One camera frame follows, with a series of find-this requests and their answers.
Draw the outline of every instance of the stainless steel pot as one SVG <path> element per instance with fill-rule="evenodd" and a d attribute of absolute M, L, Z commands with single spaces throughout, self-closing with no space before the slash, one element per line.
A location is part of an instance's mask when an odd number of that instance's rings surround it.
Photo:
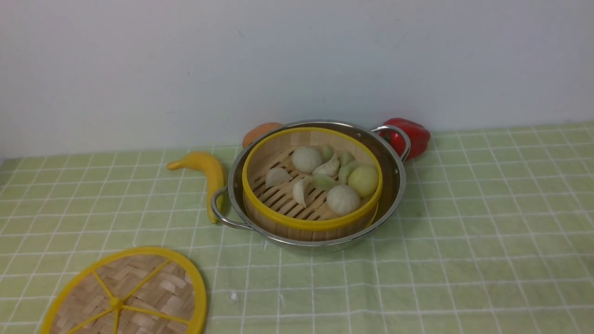
<path fill-rule="evenodd" d="M 245 159 L 247 158 L 249 152 L 257 143 L 259 143 L 262 139 L 266 138 L 271 134 L 290 128 L 301 127 L 326 128 L 351 136 L 352 138 L 355 138 L 357 139 L 357 141 L 360 141 L 361 143 L 366 145 L 367 148 L 369 148 L 378 159 L 384 174 L 384 186 L 380 202 L 378 204 L 378 211 L 375 216 L 375 221 L 373 224 L 371 224 L 363 231 L 346 236 L 344 238 L 329 241 L 297 241 L 278 237 L 277 235 L 265 231 L 247 216 L 243 200 L 244 189 L 241 182 L 241 173 L 244 167 Z M 406 146 L 405 152 L 402 154 L 402 157 L 398 156 L 398 154 L 394 151 L 394 149 L 389 145 L 388 142 L 386 142 L 384 139 L 378 136 L 377 133 L 380 131 L 395 131 L 404 138 Z M 225 225 L 237 229 L 256 231 L 264 237 L 266 237 L 268 240 L 273 242 L 278 242 L 283 245 L 297 246 L 298 248 L 333 248 L 335 250 L 343 249 L 345 246 L 347 246 L 347 242 L 348 245 L 352 245 L 354 244 L 353 241 L 361 240 L 362 237 L 368 235 L 371 231 L 378 228 L 381 224 L 383 224 L 386 221 L 386 219 L 388 219 L 392 215 L 392 213 L 394 213 L 394 211 L 400 204 L 400 201 L 402 200 L 402 196 L 404 195 L 406 174 L 404 165 L 402 163 L 408 157 L 409 152 L 409 137 L 406 135 L 404 131 L 392 125 L 382 125 L 370 131 L 360 128 L 355 124 L 326 119 L 315 119 L 286 124 L 285 126 L 273 130 L 261 136 L 260 138 L 254 140 L 253 143 L 251 143 L 248 147 L 241 151 L 239 156 L 235 159 L 235 162 L 233 163 L 231 170 L 229 171 L 227 187 L 221 188 L 213 195 L 212 199 L 210 200 L 210 206 L 212 207 L 213 212 L 217 216 L 217 218 Z M 239 217 L 243 219 L 243 222 L 232 221 L 225 217 L 218 210 L 216 206 L 216 200 L 225 192 L 229 193 L 229 200 Z"/>

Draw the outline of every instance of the yellow lid spoke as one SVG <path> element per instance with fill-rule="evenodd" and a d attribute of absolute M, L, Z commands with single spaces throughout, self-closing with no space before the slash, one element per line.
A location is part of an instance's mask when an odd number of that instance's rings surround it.
<path fill-rule="evenodd" d="M 83 328 L 84 326 L 87 326 L 89 323 L 91 323 L 91 322 L 93 322 L 93 321 L 95 321 L 95 320 L 97 320 L 97 319 L 99 319 L 99 318 L 103 317 L 105 314 L 108 314 L 108 313 L 109 313 L 109 312 L 111 312 L 112 310 L 113 310 L 113 308 L 111 308 L 111 307 L 110 307 L 110 308 L 108 308 L 107 310 L 105 310 L 105 311 L 103 311 L 103 312 L 99 313 L 98 315 L 96 315 L 96 316 L 94 316 L 94 317 L 92 317 L 92 318 L 89 318 L 89 319 L 87 319 L 87 320 L 85 320 L 85 321 L 81 322 L 80 324 L 78 324 L 78 326 L 76 326 L 75 328 L 73 328 L 73 329 L 69 330 L 69 331 L 68 331 L 66 334 L 72 334 L 72 333 L 76 332 L 77 330 L 79 330 L 79 329 Z"/>
<path fill-rule="evenodd" d="M 138 291 L 138 289 L 140 289 L 146 282 L 149 281 L 149 279 L 151 279 L 154 275 L 156 275 L 159 271 L 161 271 L 161 269 L 163 269 L 170 260 L 166 260 L 165 262 L 161 263 L 160 266 L 156 267 L 150 274 L 148 274 L 143 280 L 140 281 L 140 283 L 134 287 L 134 289 L 132 289 L 132 291 L 130 291 L 130 293 L 124 297 L 124 301 L 128 300 L 128 298 L 130 298 L 130 296 L 132 296 L 136 291 Z"/>
<path fill-rule="evenodd" d="M 99 281 L 99 285 L 101 285 L 101 287 L 103 288 L 103 290 L 105 291 L 105 294 L 109 297 L 109 298 L 113 298 L 113 295 L 111 293 L 111 291 L 108 289 L 108 286 L 105 285 L 105 282 L 101 279 L 101 277 L 99 277 L 99 274 L 97 274 L 96 271 L 93 271 L 93 275 L 95 275 L 95 278 L 97 279 L 97 281 Z"/>
<path fill-rule="evenodd" d="M 157 317 L 164 318 L 164 319 L 167 319 L 167 320 L 171 320 L 171 321 L 175 321 L 175 322 L 179 322 L 179 323 L 183 323 L 183 324 L 189 324 L 189 321 L 187 321 L 187 320 L 180 319 L 180 318 L 174 317 L 174 316 L 170 316 L 168 314 L 161 313 L 161 312 L 158 312 L 158 311 L 147 310 L 145 308 L 128 306 L 128 305 L 124 305 L 124 306 L 122 306 L 122 308 L 124 310 L 131 310 L 131 311 L 136 311 L 136 312 L 140 312 L 140 313 L 151 314 L 152 316 L 157 316 Z"/>
<path fill-rule="evenodd" d="M 119 310 L 115 311 L 115 318 L 113 319 L 113 334 L 118 334 L 119 326 Z"/>

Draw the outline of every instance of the toy banana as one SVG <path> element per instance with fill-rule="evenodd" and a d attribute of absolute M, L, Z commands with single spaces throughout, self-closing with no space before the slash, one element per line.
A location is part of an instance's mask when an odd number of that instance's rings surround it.
<path fill-rule="evenodd" d="M 190 168 L 195 171 L 203 172 L 206 176 L 206 212 L 208 218 L 213 224 L 217 223 L 217 217 L 213 213 L 210 206 L 210 199 L 215 191 L 225 186 L 225 173 L 223 172 L 223 165 L 219 160 L 207 152 L 190 152 L 180 160 L 173 161 L 167 164 L 167 169 L 176 171 L 180 168 Z M 217 207 L 223 210 L 223 196 L 217 199 Z"/>

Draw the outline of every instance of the red bell pepper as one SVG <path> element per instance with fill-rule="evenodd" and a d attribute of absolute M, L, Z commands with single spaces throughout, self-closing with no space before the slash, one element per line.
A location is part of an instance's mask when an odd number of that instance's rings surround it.
<path fill-rule="evenodd" d="M 384 125 L 399 127 L 409 136 L 410 153 L 407 160 L 414 159 L 427 150 L 429 140 L 431 139 L 431 133 L 421 124 L 404 118 L 390 118 L 384 122 Z M 380 132 L 380 137 L 386 139 L 398 155 L 404 153 L 405 141 L 402 139 L 401 135 L 394 131 L 382 131 Z"/>

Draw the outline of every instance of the woven bamboo lid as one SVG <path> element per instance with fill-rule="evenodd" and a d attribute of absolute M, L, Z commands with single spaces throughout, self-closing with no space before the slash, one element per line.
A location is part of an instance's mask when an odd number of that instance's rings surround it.
<path fill-rule="evenodd" d="M 78 274 L 56 297 L 42 333 L 201 333 L 206 290 L 184 256 L 158 247 L 125 250 Z"/>

